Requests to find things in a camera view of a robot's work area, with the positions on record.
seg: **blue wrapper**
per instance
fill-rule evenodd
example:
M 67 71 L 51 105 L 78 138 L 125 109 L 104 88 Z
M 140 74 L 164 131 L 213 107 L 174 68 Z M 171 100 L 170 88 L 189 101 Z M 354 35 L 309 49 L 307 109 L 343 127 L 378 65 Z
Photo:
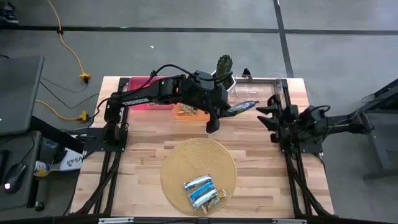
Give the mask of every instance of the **blue wrapper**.
M 227 112 L 237 115 L 247 110 L 250 110 L 253 106 L 256 105 L 256 103 L 258 103 L 258 101 L 251 101 L 251 100 L 238 103 L 232 106 L 230 109 L 228 109 Z
M 209 182 L 203 186 L 201 186 L 198 190 L 192 192 L 190 195 L 188 195 L 189 200 L 191 203 L 196 201 L 198 198 L 200 198 L 202 195 L 206 194 L 207 192 L 214 190 L 215 186 L 213 182 Z

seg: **cord plug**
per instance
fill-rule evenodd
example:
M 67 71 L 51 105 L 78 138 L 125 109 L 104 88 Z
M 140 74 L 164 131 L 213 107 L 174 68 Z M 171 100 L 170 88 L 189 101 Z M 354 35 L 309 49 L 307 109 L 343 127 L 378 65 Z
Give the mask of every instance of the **cord plug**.
M 88 84 L 88 80 L 91 79 L 91 75 L 87 74 L 85 72 L 83 72 L 80 76 L 79 76 L 86 84 Z
M 81 120 L 82 122 L 87 122 L 90 116 L 88 116 L 87 111 L 82 111 L 81 114 L 79 115 L 78 119 Z

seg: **concrete floor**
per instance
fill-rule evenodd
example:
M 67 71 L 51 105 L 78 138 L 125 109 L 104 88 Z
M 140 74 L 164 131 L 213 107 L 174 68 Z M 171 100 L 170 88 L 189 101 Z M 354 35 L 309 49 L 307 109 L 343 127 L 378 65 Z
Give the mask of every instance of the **concrete floor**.
M 46 1 L 13 0 L 21 25 L 56 25 Z M 280 0 L 286 29 L 398 29 L 394 0 Z M 270 28 L 277 22 L 270 0 L 53 0 L 63 25 L 118 27 Z M 69 105 L 97 93 L 105 75 L 148 75 L 165 63 L 189 70 L 212 71 L 218 57 L 230 54 L 234 71 L 250 68 L 255 77 L 286 77 L 278 34 L 66 32 L 65 41 L 92 74 L 83 93 L 48 86 Z M 295 77 L 304 78 L 313 105 L 328 104 L 329 115 L 350 113 L 360 99 L 398 76 L 398 36 L 287 35 Z M 43 55 L 42 76 L 70 89 L 84 87 L 73 55 L 54 31 L 0 30 L 0 54 L 10 57 Z M 176 74 L 166 70 L 165 74 Z M 82 110 L 93 114 L 96 98 L 74 110 L 66 109 L 42 87 L 37 99 L 65 116 Z M 42 105 L 35 115 L 62 129 L 84 126 L 58 119 Z M 336 134 L 323 143 L 326 174 L 335 213 L 341 217 L 398 222 L 398 179 L 363 182 L 378 170 L 364 136 Z M 0 219 L 61 215 L 70 201 L 76 173 L 51 177 L 40 185 L 43 212 L 13 210 Z M 56 190 L 62 186 L 62 192 Z

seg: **black tape line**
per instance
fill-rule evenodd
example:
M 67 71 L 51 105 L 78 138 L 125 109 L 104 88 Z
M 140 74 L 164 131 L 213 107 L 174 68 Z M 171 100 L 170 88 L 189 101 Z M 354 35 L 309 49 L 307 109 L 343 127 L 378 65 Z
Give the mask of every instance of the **black tape line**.
M 286 34 L 300 35 L 398 35 L 398 30 L 313 30 L 285 29 Z
M 280 11 L 279 1 L 274 0 L 276 21 L 278 23 L 280 46 L 282 47 L 282 55 L 284 57 L 286 76 L 287 78 L 294 78 L 292 62 L 290 61 L 289 49 L 287 47 L 287 40 L 285 34 L 284 22 L 282 19 L 282 13 Z
M 0 30 L 55 30 L 58 26 L 0 26 Z M 208 32 L 208 33 L 245 33 L 245 34 L 277 34 L 278 29 L 252 29 L 252 28 L 184 28 L 184 27 L 85 27 L 63 26 L 63 31 L 88 31 L 88 32 Z

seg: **wooden table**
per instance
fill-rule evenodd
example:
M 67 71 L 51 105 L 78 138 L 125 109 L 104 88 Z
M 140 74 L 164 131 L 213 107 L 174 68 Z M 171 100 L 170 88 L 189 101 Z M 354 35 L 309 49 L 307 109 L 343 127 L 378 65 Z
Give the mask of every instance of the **wooden table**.
M 119 78 L 104 77 L 98 102 L 117 90 Z M 303 79 L 288 78 L 287 82 L 292 104 L 303 111 L 308 106 Z M 236 98 L 238 96 L 260 100 L 260 106 L 264 106 L 273 94 L 271 85 L 238 84 L 236 95 L 229 94 L 229 102 L 233 105 L 241 101 Z M 95 119 L 95 127 L 104 126 L 104 107 L 105 103 Z M 220 119 L 220 130 L 207 134 L 206 121 L 177 121 L 173 110 L 130 110 L 129 139 L 119 166 L 112 216 L 186 217 L 174 209 L 163 194 L 160 186 L 162 163 L 177 144 L 191 138 L 210 138 L 227 148 L 238 170 L 233 197 L 211 217 L 293 217 L 285 158 L 279 145 L 271 143 L 270 132 L 257 120 L 259 114 L 251 109 L 233 118 Z M 81 208 L 97 187 L 103 157 L 103 152 L 95 152 L 83 161 L 71 212 Z M 304 154 L 303 164 L 308 187 L 319 202 L 333 213 L 321 162 L 311 154 Z M 298 195 L 304 211 L 300 190 Z

